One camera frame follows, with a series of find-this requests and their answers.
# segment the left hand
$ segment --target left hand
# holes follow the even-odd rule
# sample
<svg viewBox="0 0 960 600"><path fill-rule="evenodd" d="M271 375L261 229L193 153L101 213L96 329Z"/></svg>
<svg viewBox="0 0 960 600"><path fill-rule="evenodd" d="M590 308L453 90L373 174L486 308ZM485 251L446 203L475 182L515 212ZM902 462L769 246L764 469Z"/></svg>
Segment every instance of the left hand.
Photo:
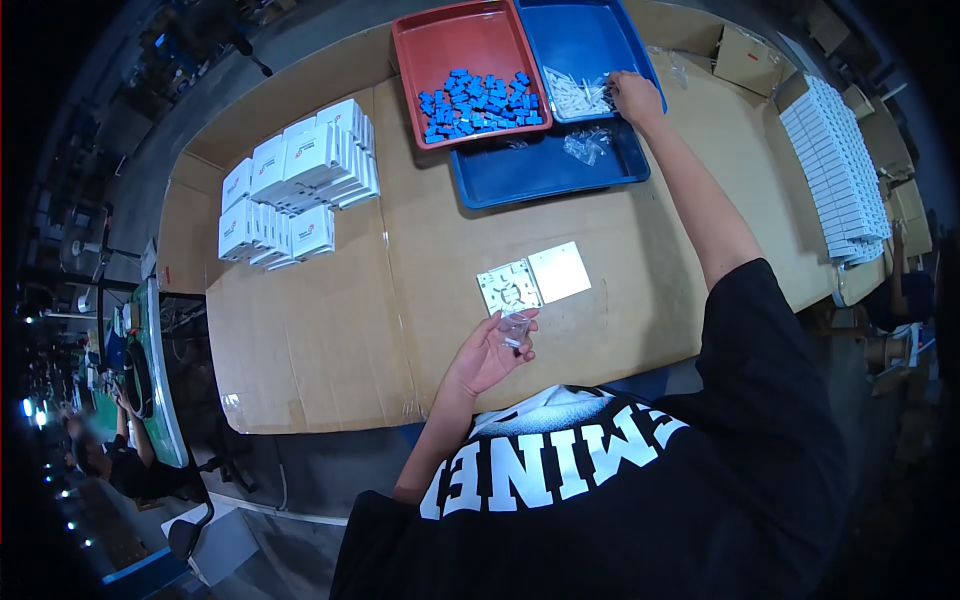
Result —
<svg viewBox="0 0 960 600"><path fill-rule="evenodd" d="M537 331L537 322L533 318L540 311L528 308L521 311L524 317L531 319L530 332ZM488 389L499 383L524 363L529 363L537 355L533 352L533 342L530 335L523 340L519 348L512 348L503 343L503 332L500 331L500 311L492 317L484 319L467 338L453 362L446 370L441 389L446 386L462 387L467 394L476 399Z"/></svg>

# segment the blue tray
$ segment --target blue tray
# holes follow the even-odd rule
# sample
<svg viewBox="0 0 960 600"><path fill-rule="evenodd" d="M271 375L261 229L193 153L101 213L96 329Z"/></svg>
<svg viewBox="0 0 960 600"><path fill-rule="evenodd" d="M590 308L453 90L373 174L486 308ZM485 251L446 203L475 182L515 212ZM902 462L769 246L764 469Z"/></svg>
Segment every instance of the blue tray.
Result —
<svg viewBox="0 0 960 600"><path fill-rule="evenodd" d="M610 145L588 166L564 152L564 137L593 125L611 130ZM479 210L568 192L650 179L650 165L634 128L620 117L559 124L529 133L526 148L515 150L504 138L468 142L450 150L460 202Z"/></svg>
<svg viewBox="0 0 960 600"><path fill-rule="evenodd" d="M515 3L551 110L553 99L543 72L545 65L577 81L583 78L588 82L611 71L635 71L657 86L663 112L666 112L666 98L650 56L620 0L515 0ZM554 120L561 123L613 115L607 112L562 119L553 110Z"/></svg>

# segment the black t-shirt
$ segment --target black t-shirt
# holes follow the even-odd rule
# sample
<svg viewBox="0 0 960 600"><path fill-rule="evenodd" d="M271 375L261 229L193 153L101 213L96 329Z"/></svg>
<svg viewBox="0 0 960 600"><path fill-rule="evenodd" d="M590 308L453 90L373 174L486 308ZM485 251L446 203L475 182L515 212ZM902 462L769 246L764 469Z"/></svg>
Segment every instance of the black t-shirt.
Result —
<svg viewBox="0 0 960 600"><path fill-rule="evenodd" d="M107 457L113 461L110 469L110 484L127 498L154 500L170 495L189 481L189 473L183 468L164 465L159 460L147 468L136 450L127 444L127 438L117 435L113 442L104 444Z"/></svg>
<svg viewBox="0 0 960 600"><path fill-rule="evenodd" d="M906 297L906 315L895 315L890 310L890 279L887 278L861 304L867 309L870 321L877 327L893 333L894 329L910 323L923 323L933 314L933 278L923 271L900 276L900 292Z"/></svg>
<svg viewBox="0 0 960 600"><path fill-rule="evenodd" d="M704 390L474 436L419 507L357 497L331 598L800 598L849 501L803 334L758 259L707 300Z"/></svg>

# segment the table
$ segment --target table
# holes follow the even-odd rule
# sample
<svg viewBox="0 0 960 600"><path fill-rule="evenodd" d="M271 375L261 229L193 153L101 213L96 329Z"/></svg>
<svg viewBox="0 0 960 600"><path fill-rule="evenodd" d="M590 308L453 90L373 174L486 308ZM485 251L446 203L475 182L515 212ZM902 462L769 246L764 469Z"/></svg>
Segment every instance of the table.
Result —
<svg viewBox="0 0 960 600"><path fill-rule="evenodd" d="M706 55L726 24L686 7L626 4L648 45ZM234 429L423 420L457 347L486 316L476 274L570 241L592 288L541 311L536 365L482 395L478 411L700 351L707 288L649 152L645 183L465 210L445 153L412 150L389 48L388 23L275 74L211 120L171 173L157 273L164 290L206 291L217 385ZM714 77L708 60L678 56L687 85L665 54L652 57L668 118L743 214L791 308L829 296L836 270L777 106ZM336 214L333 254L270 273L217 260L224 175L260 141L345 96L373 120L381 197Z"/></svg>
<svg viewBox="0 0 960 600"><path fill-rule="evenodd" d="M160 337L160 297L156 278L150 277L137 287L129 302L140 306L140 329L127 339L136 340L143 346L150 368L150 380L154 386L154 413L143 424L154 445L156 457L161 463L183 468L189 463L186 444L183 441L177 413L174 410L163 360L163 343ZM93 391L96 419L106 430L116 434L117 412L113 398L105 392Z"/></svg>

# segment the green workbench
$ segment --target green workbench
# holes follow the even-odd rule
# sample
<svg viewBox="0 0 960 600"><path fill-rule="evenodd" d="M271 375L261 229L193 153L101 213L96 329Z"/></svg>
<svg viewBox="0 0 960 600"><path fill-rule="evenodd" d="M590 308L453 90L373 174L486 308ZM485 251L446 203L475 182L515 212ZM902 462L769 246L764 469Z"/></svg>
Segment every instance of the green workbench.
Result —
<svg viewBox="0 0 960 600"><path fill-rule="evenodd" d="M160 299L156 279L151 277L131 293L130 303L140 306L140 328L135 335L127 335L127 340L136 340L147 356L150 381L154 386L154 413L143 424L147 435L154 444L154 452L161 463L171 467L183 468L189 462L186 444L177 423L167 370L163 361L163 343L160 337ZM117 407L107 392L93 390L93 404L96 407L95 419L104 429L116 435Z"/></svg>

